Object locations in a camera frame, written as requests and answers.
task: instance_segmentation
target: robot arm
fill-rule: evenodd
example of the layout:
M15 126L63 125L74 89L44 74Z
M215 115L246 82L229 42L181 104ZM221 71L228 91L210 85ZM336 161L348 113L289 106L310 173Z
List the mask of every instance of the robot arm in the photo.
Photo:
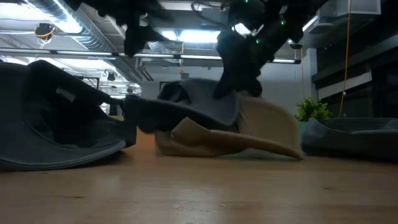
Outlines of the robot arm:
M232 0L229 24L244 24L252 35L240 37L228 30L219 36L217 51L224 63L224 72L214 92L220 98L232 90L247 90L261 95L257 77L260 69L274 59L275 53L289 40L303 37L302 27L327 0Z
M115 18L118 25L127 25L124 53L130 57L142 50L147 41L167 40L151 26L141 27L140 16L150 14L172 22L172 16L158 0L65 0L72 9L86 3L105 16ZM214 92L221 98L230 91L247 90L261 95L257 81L260 69L274 59L274 54L292 39L298 42L302 27L327 0L224 0L221 9L228 10L228 25L218 37L217 51L223 59L224 72ZM243 37L230 25L244 24L252 31Z

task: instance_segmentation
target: yellow cable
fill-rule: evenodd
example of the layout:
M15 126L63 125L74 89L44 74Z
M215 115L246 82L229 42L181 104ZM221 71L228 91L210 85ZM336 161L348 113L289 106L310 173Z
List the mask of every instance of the yellow cable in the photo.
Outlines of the yellow cable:
M302 93L303 93L303 100L304 100L304 64L303 64L303 48L300 49L301 51L301 79L302 79Z
M348 73L348 50L349 50L349 25L351 24L351 6L352 2L349 2L349 12L348 12L348 22L347 22L347 46L346 46L346 67L345 67L345 74L344 74L344 85L343 85L343 92L341 93L341 104L340 104L340 113L339 118L343 113L343 103L344 103L344 96L346 91L346 82L347 82L347 73Z
M43 50L44 46L47 44L47 39L49 38L49 35L45 37L45 42L43 45L40 46L40 49Z

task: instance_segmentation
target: fluorescent light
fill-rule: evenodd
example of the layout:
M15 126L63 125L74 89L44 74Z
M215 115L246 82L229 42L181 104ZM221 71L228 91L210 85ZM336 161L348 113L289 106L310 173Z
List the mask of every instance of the fluorescent light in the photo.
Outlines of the fluorescent light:
M242 23L236 24L234 26L234 29L236 32L238 32L241 35L251 34L251 31L248 28L246 28Z
M179 40L189 43L217 43L220 31L184 30Z
M88 56L87 59L92 60L116 60L116 57Z
M104 62L103 60L87 60L87 59L59 59L59 61L70 65L72 68L93 68L97 70L112 70L115 71L116 68L110 64Z
M51 54L49 50L0 48L0 53Z
M126 97L125 95L110 95L110 96L115 99L124 99Z
M181 55L181 59L221 60L219 56Z
M174 58L174 55L170 54L142 54L138 53L134 55L135 57L146 57L146 58Z
M58 54L89 55L89 56L112 56L112 53L107 53L107 52L78 52L78 51L68 51L68 50L59 50Z
M295 63L296 60L292 60L292 59L274 59L272 62L274 62L274 63Z
M175 34L174 31L163 31L162 35L166 38L168 38L169 40L177 40L177 35Z
M220 2L208 2L212 6L220 7ZM183 1L160 1L160 4L167 10L180 10L180 11L192 11L191 2ZM201 11L203 8L210 8L210 6L196 4L195 9Z
M307 24L305 24L303 26L303 31L306 31L319 17L318 16L314 16L310 22L308 22Z

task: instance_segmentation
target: potted plant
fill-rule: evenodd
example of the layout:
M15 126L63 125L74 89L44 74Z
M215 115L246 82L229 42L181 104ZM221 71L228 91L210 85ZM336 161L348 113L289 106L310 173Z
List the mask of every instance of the potted plant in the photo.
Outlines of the potted plant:
M310 118L328 119L332 113L328 109L327 103L321 103L320 100L315 102L311 97L305 97L303 101L297 104L297 114L295 117L300 121L299 134L305 131Z

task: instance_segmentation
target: wooden surface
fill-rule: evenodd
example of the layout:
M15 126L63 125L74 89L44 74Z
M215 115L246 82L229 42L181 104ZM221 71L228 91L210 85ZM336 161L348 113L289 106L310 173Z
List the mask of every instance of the wooden surface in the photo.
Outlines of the wooden surface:
M97 166L0 172L0 223L398 223L398 167L162 157L140 134Z

